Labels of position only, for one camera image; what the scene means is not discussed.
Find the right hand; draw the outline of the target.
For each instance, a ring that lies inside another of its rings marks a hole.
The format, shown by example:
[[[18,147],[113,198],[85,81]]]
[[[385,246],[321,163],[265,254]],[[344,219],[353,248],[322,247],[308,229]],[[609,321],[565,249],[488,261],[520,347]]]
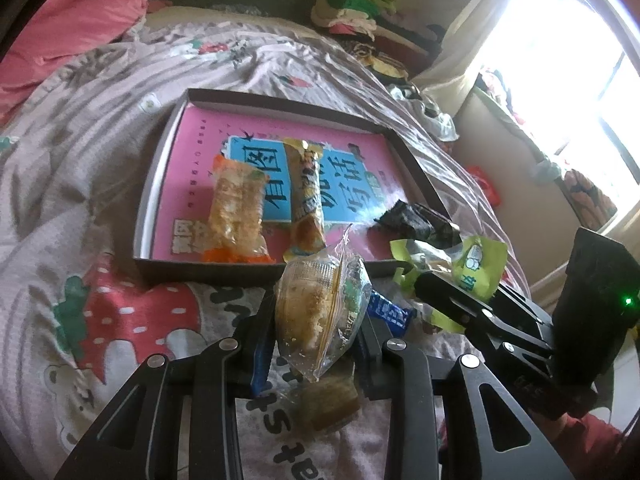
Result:
[[[552,420],[530,411],[529,416],[564,460],[575,479],[605,479],[626,440],[620,430],[590,414],[563,414]]]

